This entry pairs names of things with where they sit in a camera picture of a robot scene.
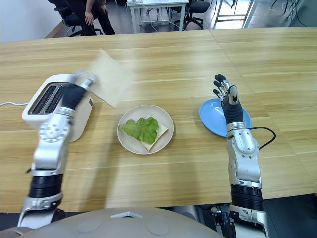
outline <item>toaster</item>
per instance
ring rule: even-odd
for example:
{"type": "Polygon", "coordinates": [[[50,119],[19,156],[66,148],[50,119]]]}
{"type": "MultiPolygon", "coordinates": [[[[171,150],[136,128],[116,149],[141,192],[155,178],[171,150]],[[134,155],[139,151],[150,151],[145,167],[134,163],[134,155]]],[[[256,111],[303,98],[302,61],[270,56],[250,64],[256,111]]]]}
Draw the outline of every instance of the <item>toaster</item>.
{"type": "MultiPolygon", "coordinates": [[[[35,130],[39,130],[51,113],[54,113],[61,104],[66,85],[71,79],[71,74],[58,74],[49,77],[34,94],[22,113],[22,119],[35,130]]],[[[70,142],[82,135],[94,101],[87,93],[74,114],[73,135],[70,142]]]]}

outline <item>lettuce leaf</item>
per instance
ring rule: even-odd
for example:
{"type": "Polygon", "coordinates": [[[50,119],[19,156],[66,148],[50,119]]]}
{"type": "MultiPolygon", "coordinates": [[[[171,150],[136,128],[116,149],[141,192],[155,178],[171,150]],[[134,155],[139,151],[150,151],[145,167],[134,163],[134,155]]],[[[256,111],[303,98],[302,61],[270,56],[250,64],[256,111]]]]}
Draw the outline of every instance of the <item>lettuce leaf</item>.
{"type": "Polygon", "coordinates": [[[153,117],[139,118],[137,122],[128,120],[126,124],[119,126],[119,130],[124,130],[128,135],[150,145],[155,141],[158,128],[159,124],[153,117]]]}

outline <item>sandwich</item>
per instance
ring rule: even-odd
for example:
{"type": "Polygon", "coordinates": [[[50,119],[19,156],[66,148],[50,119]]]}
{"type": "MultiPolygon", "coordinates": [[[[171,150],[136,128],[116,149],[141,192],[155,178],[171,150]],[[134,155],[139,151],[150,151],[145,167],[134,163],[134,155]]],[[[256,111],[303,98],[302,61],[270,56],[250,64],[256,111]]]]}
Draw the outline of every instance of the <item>sandwich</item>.
{"type": "Polygon", "coordinates": [[[168,131],[168,128],[157,122],[152,116],[139,118],[137,122],[128,120],[126,124],[120,125],[119,130],[124,130],[130,136],[141,142],[150,151],[155,143],[168,131]]]}

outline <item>wall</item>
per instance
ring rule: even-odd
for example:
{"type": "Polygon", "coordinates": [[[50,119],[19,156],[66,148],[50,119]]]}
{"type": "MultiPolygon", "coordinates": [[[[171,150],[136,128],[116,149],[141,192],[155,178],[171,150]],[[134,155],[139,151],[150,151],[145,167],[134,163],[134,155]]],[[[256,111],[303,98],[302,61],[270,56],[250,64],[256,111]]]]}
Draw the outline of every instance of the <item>wall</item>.
{"type": "Polygon", "coordinates": [[[60,22],[47,0],[0,0],[1,42],[44,38],[60,22]]]}

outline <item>office chair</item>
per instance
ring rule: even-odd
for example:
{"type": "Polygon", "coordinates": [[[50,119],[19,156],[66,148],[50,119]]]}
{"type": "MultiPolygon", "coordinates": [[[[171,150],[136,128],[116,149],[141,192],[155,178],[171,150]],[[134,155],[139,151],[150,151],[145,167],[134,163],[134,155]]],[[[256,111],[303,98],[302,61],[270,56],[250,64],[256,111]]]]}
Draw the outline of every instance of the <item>office chair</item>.
{"type": "MultiPolygon", "coordinates": [[[[211,4],[209,2],[206,2],[204,0],[189,0],[189,3],[186,5],[185,8],[185,17],[184,17],[184,29],[188,26],[190,22],[193,22],[197,24],[201,29],[204,28],[203,26],[203,19],[193,17],[193,13],[205,13],[208,11],[210,6],[212,5],[213,0],[211,1],[211,4]]],[[[181,8],[180,7],[172,7],[172,13],[173,10],[180,13],[181,8]]]]}
{"type": "MultiPolygon", "coordinates": [[[[63,23],[67,27],[72,27],[72,32],[75,31],[76,26],[81,26],[81,21],[79,17],[73,13],[73,11],[68,7],[65,0],[48,0],[50,3],[54,4],[56,8],[55,11],[58,11],[63,23]]],[[[99,31],[100,35],[102,35],[101,29],[95,28],[95,31],[99,31]]],[[[70,36],[77,36],[77,35],[84,35],[83,30],[76,31],[75,33],[71,34],[70,36]]]]}

